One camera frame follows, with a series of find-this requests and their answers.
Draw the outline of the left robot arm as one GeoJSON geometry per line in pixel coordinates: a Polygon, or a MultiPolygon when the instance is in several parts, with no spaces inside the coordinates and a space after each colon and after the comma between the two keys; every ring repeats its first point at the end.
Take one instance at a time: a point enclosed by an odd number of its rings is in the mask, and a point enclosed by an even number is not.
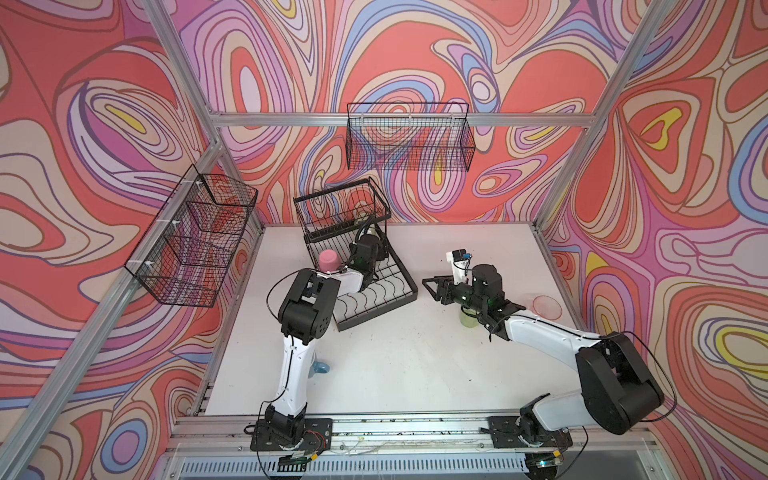
{"type": "Polygon", "coordinates": [[[317,341],[331,323],[338,298],[361,292],[377,278],[376,267],[387,257],[380,236],[363,228],[350,243],[346,261],[318,259],[315,268],[295,272],[278,311],[273,316],[283,335],[283,363],[279,389],[266,408],[262,424],[293,443],[305,431],[307,381],[315,360],[317,341]]]}

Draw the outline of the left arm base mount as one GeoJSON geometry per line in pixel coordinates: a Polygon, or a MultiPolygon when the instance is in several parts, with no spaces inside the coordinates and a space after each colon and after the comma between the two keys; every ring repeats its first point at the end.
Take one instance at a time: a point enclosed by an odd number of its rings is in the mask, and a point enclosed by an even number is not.
{"type": "Polygon", "coordinates": [[[250,450],[254,452],[320,454],[331,447],[333,420],[309,418],[280,425],[260,419],[243,431],[251,437],[250,450]]]}

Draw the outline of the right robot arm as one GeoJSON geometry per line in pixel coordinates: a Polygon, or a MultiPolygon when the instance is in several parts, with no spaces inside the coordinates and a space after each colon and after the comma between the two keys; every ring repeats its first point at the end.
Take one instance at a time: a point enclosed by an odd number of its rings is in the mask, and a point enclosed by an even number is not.
{"type": "Polygon", "coordinates": [[[544,319],[506,297],[502,277],[490,264],[462,277],[428,277],[422,285],[436,302],[458,305],[490,338],[531,347],[577,374],[578,389],[542,394],[520,410],[513,431],[527,444],[588,426],[622,435],[664,403],[665,393],[626,334],[590,334],[544,319]]]}

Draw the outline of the green tumbler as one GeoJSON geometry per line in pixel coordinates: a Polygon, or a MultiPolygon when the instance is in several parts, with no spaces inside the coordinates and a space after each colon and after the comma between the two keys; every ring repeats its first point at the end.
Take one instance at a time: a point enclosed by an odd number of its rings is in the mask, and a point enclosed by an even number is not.
{"type": "Polygon", "coordinates": [[[460,323],[466,328],[476,328],[480,325],[477,312],[466,307],[461,307],[459,312],[460,323]]]}

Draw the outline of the white mug blue handle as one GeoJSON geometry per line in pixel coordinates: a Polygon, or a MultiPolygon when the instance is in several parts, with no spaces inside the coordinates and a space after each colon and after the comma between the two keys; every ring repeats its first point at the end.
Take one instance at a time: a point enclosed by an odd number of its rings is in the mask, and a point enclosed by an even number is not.
{"type": "Polygon", "coordinates": [[[324,362],[314,360],[311,367],[309,376],[312,377],[318,374],[327,374],[330,371],[330,366],[324,362]]]}

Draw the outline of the pink plastic cup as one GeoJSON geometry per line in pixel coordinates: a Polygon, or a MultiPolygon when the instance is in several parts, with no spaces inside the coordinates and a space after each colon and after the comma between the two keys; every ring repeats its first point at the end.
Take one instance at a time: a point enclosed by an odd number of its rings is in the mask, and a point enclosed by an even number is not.
{"type": "Polygon", "coordinates": [[[318,254],[318,269],[324,273],[332,273],[338,271],[341,267],[341,264],[342,260],[335,250],[325,249],[318,254]]]}

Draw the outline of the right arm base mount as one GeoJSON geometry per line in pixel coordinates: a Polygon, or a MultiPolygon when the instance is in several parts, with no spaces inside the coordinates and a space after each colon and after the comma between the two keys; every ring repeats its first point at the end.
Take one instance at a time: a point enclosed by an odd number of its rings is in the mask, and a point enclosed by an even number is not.
{"type": "Polygon", "coordinates": [[[480,427],[479,432],[489,435],[495,448],[569,449],[573,440],[567,428],[547,430],[534,415],[533,407],[548,396],[549,393],[536,397],[524,405],[517,416],[490,416],[488,426],[480,427]]]}

